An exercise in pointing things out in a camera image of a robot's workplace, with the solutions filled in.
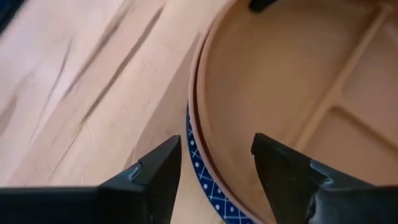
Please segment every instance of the white dot pattern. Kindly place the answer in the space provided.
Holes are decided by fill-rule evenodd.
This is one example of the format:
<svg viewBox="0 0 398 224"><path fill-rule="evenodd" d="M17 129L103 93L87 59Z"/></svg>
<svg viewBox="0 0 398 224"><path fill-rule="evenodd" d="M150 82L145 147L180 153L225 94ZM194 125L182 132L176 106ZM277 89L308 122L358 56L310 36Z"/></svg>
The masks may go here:
<svg viewBox="0 0 398 224"><path fill-rule="evenodd" d="M208 173L207 168L200 157L200 153L193 137L191 124L189 122L189 115L187 115L187 139L189 142L188 148L190 157L199 183L201 184L210 203L226 223L254 224L250 218L245 216L243 212L229 201Z"/></svg>

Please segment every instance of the wood grain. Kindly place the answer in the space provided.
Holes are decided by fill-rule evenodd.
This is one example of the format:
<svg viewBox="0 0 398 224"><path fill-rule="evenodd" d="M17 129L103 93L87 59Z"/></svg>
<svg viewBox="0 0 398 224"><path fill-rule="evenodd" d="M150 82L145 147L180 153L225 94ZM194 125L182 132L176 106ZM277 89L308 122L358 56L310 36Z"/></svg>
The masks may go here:
<svg viewBox="0 0 398 224"><path fill-rule="evenodd" d="M7 87L0 90L0 160L21 148L7 167L0 161L7 171L1 184L98 184L169 134L185 132L192 54L226 0L90 1L29 3L0 39L6 65L22 34L37 32L26 18L38 17L48 29L25 48L36 57L2 73L13 78L0 76ZM183 145L172 223L222 223L198 184L184 137Z"/></svg>
<svg viewBox="0 0 398 224"><path fill-rule="evenodd" d="M0 184L30 149L122 3L27 1L2 33Z"/></svg>

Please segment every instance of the bowl rim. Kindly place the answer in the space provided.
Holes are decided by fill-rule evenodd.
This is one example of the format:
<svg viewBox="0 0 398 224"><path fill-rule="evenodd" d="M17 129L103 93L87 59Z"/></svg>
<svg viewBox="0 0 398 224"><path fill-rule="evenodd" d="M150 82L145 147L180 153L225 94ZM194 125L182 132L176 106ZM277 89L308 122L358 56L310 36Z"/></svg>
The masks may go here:
<svg viewBox="0 0 398 224"><path fill-rule="evenodd" d="M206 194L207 199L209 200L209 202L211 203L211 205L213 206L213 208L216 210L216 212L218 213L218 215L221 217L221 219L223 219L226 223L229 223L230 219L233 219L233 221L236 221L236 219L239 219L240 223L254 223L254 221L249 218L242 210L240 210L225 194L224 192L221 190L221 188L219 187L218 183L214 180L213 176L209 173L209 170L206 167L206 164L204 163L203 159L202 159L202 155L200 154L200 151L198 150L198 146L197 146L197 140L195 139L194 135L193 135L193 131L192 131L192 124L191 124L191 119L190 119L190 115L189 112L187 110L186 113L186 135L187 135L187 143L188 143L188 150L189 150L189 154L191 157L191 162L192 162L192 167L196 173L196 177L201 185L201 188L203 190L203 192ZM196 164L194 162L197 163L197 161L195 160L199 160L202 164L203 164L203 168L202 169L197 169L198 166L196 166ZM209 178L210 179L205 179L205 181L203 181L203 179L201 180L200 176L203 174L203 169L205 169L205 172L208 173ZM215 184L212 187L211 193L209 194L208 191L206 191L205 188L205 184L207 184L208 181L212 181L213 184ZM215 190L215 187L221 191L221 194L223 194L223 197L225 198L225 205L229 208L234 208L238 210L238 213L240 213L240 215L238 215L237 217L229 217L227 216L227 214L225 213L225 208L224 207L224 214L222 212L220 212L221 210L217 209L217 205L220 204L220 199L213 197L213 192Z"/></svg>
<svg viewBox="0 0 398 224"><path fill-rule="evenodd" d="M221 11L216 15L213 22L206 28L205 33L202 35L202 38L199 41L198 47L195 51L194 58L192 61L192 66L190 70L190 78L188 82L188 113L191 119L192 133L195 138L195 142L197 144L197 148L199 153L201 154L201 158L205 163L205 166L213 178L213 180L217 183L218 187L221 191L227 196L227 198L242 211L248 218L250 218L255 223L264 223L260 218L255 216L250 210L245 206L244 203L238 199L237 196L233 193L230 187L227 185L225 180L222 178L220 173L218 172L215 163L213 162L211 156L209 156L209 146L207 141L205 140L205 136L203 135L203 131L201 131L202 123L200 122L199 109L198 109L198 94L197 94L197 85L198 85L198 72L202 68L206 66L206 60L203 60L207 57L206 50L210 48L211 40L213 40L216 31L218 30L221 22L224 20L225 15L229 12L229 9L234 6L239 0L233 0L227 2Z"/></svg>

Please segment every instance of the black plastic part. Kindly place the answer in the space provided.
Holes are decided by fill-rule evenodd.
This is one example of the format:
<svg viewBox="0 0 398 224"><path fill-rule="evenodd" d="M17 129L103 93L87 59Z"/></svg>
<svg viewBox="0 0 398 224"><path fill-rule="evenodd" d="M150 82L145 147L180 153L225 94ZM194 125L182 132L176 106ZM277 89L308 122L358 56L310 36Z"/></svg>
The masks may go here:
<svg viewBox="0 0 398 224"><path fill-rule="evenodd" d="M260 13L266 7L270 6L272 3L276 2L277 0L251 0L249 3L249 9L252 12Z"/></svg>
<svg viewBox="0 0 398 224"><path fill-rule="evenodd" d="M252 153L278 224L398 223L397 186L375 187L264 134Z"/></svg>
<svg viewBox="0 0 398 224"><path fill-rule="evenodd" d="M173 136L97 187L0 189L0 223L170 223L180 169Z"/></svg>
<svg viewBox="0 0 398 224"><path fill-rule="evenodd" d="M8 23L15 16L15 13L22 6L24 0L1 0L0 1L0 34L7 27Z"/></svg>

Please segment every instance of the ceramic dish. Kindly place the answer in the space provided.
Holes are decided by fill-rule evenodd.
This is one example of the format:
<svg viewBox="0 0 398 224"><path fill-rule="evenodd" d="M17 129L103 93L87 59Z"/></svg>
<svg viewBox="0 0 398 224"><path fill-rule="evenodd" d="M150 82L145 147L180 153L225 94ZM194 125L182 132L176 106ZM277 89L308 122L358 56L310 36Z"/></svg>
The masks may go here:
<svg viewBox="0 0 398 224"><path fill-rule="evenodd" d="M275 222L250 153L256 132L372 184L398 184L393 3L279 0L254 14L249 2L216 20L192 90L203 159L222 190L249 217Z"/></svg>

